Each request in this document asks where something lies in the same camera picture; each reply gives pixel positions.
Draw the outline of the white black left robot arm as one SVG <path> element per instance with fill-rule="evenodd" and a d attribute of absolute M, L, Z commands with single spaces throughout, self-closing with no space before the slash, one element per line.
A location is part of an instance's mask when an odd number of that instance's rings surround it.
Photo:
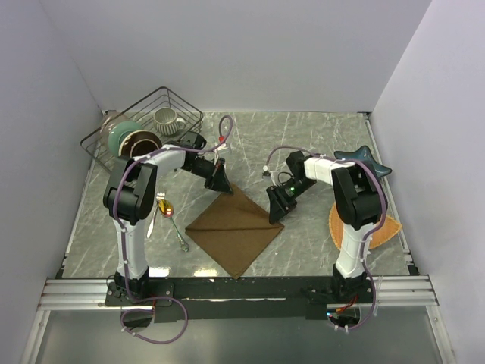
<path fill-rule="evenodd" d="M 113 219 L 117 234 L 116 290 L 134 305 L 143 304 L 150 296 L 144 231 L 155 204 L 158 179 L 181 169 L 203 178 L 209 190 L 233 193 L 226 175 L 226 160 L 218 152 L 225 143 L 210 149 L 205 144 L 202 135 L 191 132 L 182 141 L 166 143 L 145 155 L 121 156 L 115 160 L 103 205 Z"/>

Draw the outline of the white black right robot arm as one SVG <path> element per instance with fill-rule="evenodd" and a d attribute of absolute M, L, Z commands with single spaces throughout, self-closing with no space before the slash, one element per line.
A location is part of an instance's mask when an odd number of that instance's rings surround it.
<path fill-rule="evenodd" d="M 371 239 L 386 220 L 387 200 L 374 166 L 357 159 L 305 155 L 296 150 L 286 159 L 291 177 L 266 189 L 269 223 L 276 224 L 296 208 L 297 198 L 317 182 L 333 188 L 336 212 L 343 223 L 339 256 L 329 294 L 346 303 L 372 288 L 367 256 Z"/>

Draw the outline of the brown cloth napkin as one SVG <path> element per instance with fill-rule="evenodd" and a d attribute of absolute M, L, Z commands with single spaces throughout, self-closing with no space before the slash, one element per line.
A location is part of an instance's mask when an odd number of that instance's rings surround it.
<path fill-rule="evenodd" d="M 270 224 L 268 212 L 237 185 L 231 187 L 231 194 L 220 194 L 185 232 L 231 278 L 238 279 L 284 225 Z"/>

